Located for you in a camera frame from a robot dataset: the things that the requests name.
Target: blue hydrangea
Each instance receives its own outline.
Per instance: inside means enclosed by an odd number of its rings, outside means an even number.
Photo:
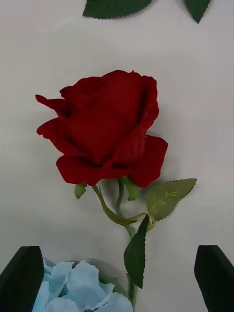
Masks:
[[[98,269],[85,261],[51,267],[44,261],[44,278],[32,312],[133,312],[124,295],[113,292],[113,284],[102,284]]]

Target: dark green leaf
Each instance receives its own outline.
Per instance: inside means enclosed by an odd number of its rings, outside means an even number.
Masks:
[[[83,16],[114,19],[136,13],[152,0],[87,0]]]
[[[93,186],[93,190],[97,194],[97,196],[98,196],[98,198],[99,198],[99,200],[101,202],[101,205],[102,205],[102,208],[103,208],[104,212],[106,213],[108,218],[111,219],[114,223],[126,226],[126,225],[129,225],[129,224],[137,222],[136,219],[125,219],[125,218],[121,218],[120,216],[115,214],[113,211],[111,211],[107,207],[107,205],[106,205],[106,203],[104,201],[104,198],[102,196],[101,189],[99,188],[99,190],[98,190],[98,187],[95,185],[95,186]]]
[[[128,176],[122,177],[123,183],[126,185],[128,190],[128,200],[135,200],[137,199],[140,191],[140,187],[132,182],[132,180]]]
[[[178,202],[192,190],[195,183],[196,179],[184,179],[152,186],[146,194],[150,216],[155,221],[166,218]]]
[[[184,0],[184,2],[193,19],[199,23],[211,0]]]
[[[145,236],[149,224],[149,216],[146,215],[137,233],[128,244],[124,252],[125,268],[132,281],[140,288],[143,286],[145,270]]]
[[[76,184],[75,195],[76,195],[77,199],[81,198],[81,196],[86,192],[86,189],[85,189],[86,186],[87,186],[86,182],[84,182],[82,184]]]
[[[99,281],[103,284],[113,284],[115,286],[114,287],[115,292],[121,293],[129,299],[127,292],[122,288],[122,286],[118,282],[117,277],[107,276],[106,274],[104,274],[103,272],[100,272],[99,270]]]

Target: artificial rose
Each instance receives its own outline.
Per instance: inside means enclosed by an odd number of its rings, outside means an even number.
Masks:
[[[146,135],[158,115],[156,80],[114,71],[63,88],[60,99],[36,96],[58,115],[37,130],[64,155],[63,179],[93,186],[127,176],[146,187],[160,176],[167,143]]]

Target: rose petal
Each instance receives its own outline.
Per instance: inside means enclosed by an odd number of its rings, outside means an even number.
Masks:
[[[120,293],[113,293],[110,301],[100,307],[97,312],[133,312],[131,302]]]
[[[96,103],[66,120],[64,129],[80,150],[89,154],[93,164],[100,165],[112,155],[115,147],[132,130],[117,113]]]
[[[146,136],[144,155],[129,173],[135,184],[146,187],[159,178],[167,146],[160,137]]]
[[[63,88],[61,96],[69,101],[72,112],[76,113],[93,103],[95,91],[100,86],[100,77],[88,77],[79,80],[74,86]]]
[[[60,262],[52,268],[51,278],[49,279],[49,301],[60,295],[73,264],[74,262]]]
[[[144,154],[145,135],[158,116],[156,80],[152,77],[141,77],[144,85],[142,97],[142,113],[139,124],[117,146],[113,156],[104,163],[104,166],[113,164],[122,165],[140,159]]]
[[[105,76],[105,83],[99,90],[98,100],[112,108],[126,122],[136,124],[141,107],[143,84],[138,73],[114,71]]]
[[[56,165],[67,183],[81,184],[86,181],[90,186],[102,179],[115,179],[129,173],[128,168],[94,167],[81,158],[72,156],[60,157]]]
[[[106,296],[99,284],[98,269],[85,261],[81,261],[72,269],[67,289],[68,294],[65,298],[74,300],[81,310],[94,310]]]
[[[47,99],[43,96],[36,95],[36,100],[45,106],[54,109],[61,119],[68,118],[71,115],[70,105],[63,98]]]
[[[44,281],[41,283],[38,295],[34,302],[32,312],[44,312],[49,300],[49,283]]]
[[[44,312],[83,312],[76,303],[70,299],[55,298],[45,308]]]
[[[54,146],[66,155],[82,155],[82,152],[60,133],[60,125],[59,118],[49,120],[38,128],[37,134],[51,140]]]

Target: green leaf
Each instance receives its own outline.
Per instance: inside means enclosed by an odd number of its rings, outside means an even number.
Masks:
[[[115,286],[114,292],[121,293],[129,299],[127,292],[122,288],[117,277],[107,276],[106,274],[104,274],[103,272],[100,272],[99,270],[99,281],[103,284],[110,284],[110,283],[113,284]]]
[[[128,244],[124,252],[125,268],[132,281],[140,288],[143,286],[145,270],[145,236],[149,224],[149,216],[146,215],[137,233]]]
[[[184,0],[193,19],[199,23],[211,0]]]
[[[135,200],[137,199],[140,191],[140,187],[132,182],[132,180],[128,176],[122,177],[123,183],[126,185],[128,190],[128,200]]]
[[[101,193],[101,189],[95,185],[93,186],[93,190],[94,192],[97,194],[100,202],[101,202],[101,205],[102,205],[102,208],[104,210],[104,212],[106,213],[106,215],[108,216],[109,219],[111,219],[114,223],[117,223],[119,225],[123,225],[123,226],[126,226],[126,225],[129,225],[129,224],[132,224],[132,223],[135,223],[137,222],[136,219],[124,219],[124,218],[121,218],[120,216],[118,216],[117,214],[115,214],[113,211],[111,211],[106,203],[105,203],[105,200],[102,196],[102,193]]]
[[[152,186],[146,194],[150,216],[155,221],[166,218],[178,202],[192,190],[195,183],[196,179],[184,179]]]
[[[86,192],[86,189],[85,189],[86,186],[87,186],[86,182],[84,182],[82,184],[76,184],[75,195],[76,195],[77,199],[81,198],[81,196]]]
[[[87,0],[83,16],[114,19],[136,13],[152,0]]]

